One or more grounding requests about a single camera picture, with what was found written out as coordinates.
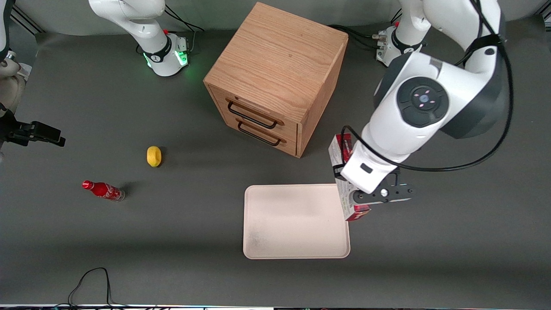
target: black metal handle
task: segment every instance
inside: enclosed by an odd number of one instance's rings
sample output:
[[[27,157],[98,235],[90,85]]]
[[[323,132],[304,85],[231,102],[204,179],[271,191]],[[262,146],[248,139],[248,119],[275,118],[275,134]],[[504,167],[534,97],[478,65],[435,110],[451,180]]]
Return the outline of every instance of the black metal handle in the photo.
[[[241,131],[242,133],[244,133],[244,134],[246,134],[246,135],[248,135],[248,136],[251,136],[251,137],[253,137],[253,138],[255,138],[255,139],[258,139],[258,140],[260,140],[260,141],[262,141],[262,142],[264,142],[264,143],[266,143],[266,144],[269,144],[269,145],[271,145],[271,146],[278,146],[279,143],[281,142],[281,139],[277,139],[276,142],[269,142],[268,140],[266,140],[266,139],[264,139],[264,138],[261,138],[261,137],[255,135],[254,133],[249,132],[249,131],[246,131],[245,129],[241,128],[241,125],[243,125],[243,122],[239,122],[239,124],[237,125],[237,128],[239,129],[239,131]]]
[[[229,103],[228,103],[228,110],[230,110],[230,112],[232,112],[233,114],[238,115],[238,116],[240,116],[240,117],[243,117],[244,119],[246,119],[246,120],[248,120],[248,121],[251,121],[251,122],[255,123],[255,124],[258,125],[258,126],[262,126],[262,127],[266,128],[266,129],[274,129],[275,126],[277,125],[277,121],[274,121],[274,123],[271,124],[271,125],[267,125],[267,124],[264,124],[263,122],[260,122],[260,121],[255,120],[255,119],[253,119],[252,117],[249,117],[249,116],[247,116],[247,115],[245,115],[245,114],[243,114],[243,113],[237,112],[236,110],[232,110],[232,109],[231,109],[231,106],[232,106],[232,105],[234,105],[234,102],[230,100]]]

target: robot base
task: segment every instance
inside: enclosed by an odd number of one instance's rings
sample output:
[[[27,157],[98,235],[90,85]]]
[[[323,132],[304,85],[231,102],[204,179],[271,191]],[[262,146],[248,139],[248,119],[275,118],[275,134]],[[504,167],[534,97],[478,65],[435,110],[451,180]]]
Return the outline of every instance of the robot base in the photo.
[[[144,54],[147,65],[153,71],[162,77],[169,77],[177,74],[182,68],[187,66],[189,55],[187,52],[187,40],[175,34],[168,34],[167,37],[171,40],[172,50],[164,57],[161,62],[154,62],[147,58]]]

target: coca-cola bottle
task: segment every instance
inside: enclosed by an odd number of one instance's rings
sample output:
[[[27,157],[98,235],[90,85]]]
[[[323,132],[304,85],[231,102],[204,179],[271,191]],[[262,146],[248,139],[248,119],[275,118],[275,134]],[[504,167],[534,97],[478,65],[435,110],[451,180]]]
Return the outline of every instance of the coca-cola bottle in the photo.
[[[112,201],[122,201],[125,198],[125,191],[111,186],[107,183],[92,181],[82,182],[82,187],[94,193],[97,197],[109,199]]]

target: lemon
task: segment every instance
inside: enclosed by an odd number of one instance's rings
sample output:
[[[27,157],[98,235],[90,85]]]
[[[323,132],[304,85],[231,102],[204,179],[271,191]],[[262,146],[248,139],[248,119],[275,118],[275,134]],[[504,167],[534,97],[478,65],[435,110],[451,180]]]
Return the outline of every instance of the lemon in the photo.
[[[150,146],[147,149],[147,163],[151,167],[157,167],[161,164],[161,150],[156,146]]]

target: wooden drawer cabinet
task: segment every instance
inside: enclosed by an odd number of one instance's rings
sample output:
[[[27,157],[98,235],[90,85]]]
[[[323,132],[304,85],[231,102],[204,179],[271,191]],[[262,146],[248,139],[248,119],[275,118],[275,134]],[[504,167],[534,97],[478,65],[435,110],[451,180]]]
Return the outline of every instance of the wooden drawer cabinet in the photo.
[[[347,42],[345,33],[259,2],[203,81],[229,127],[300,157]]]

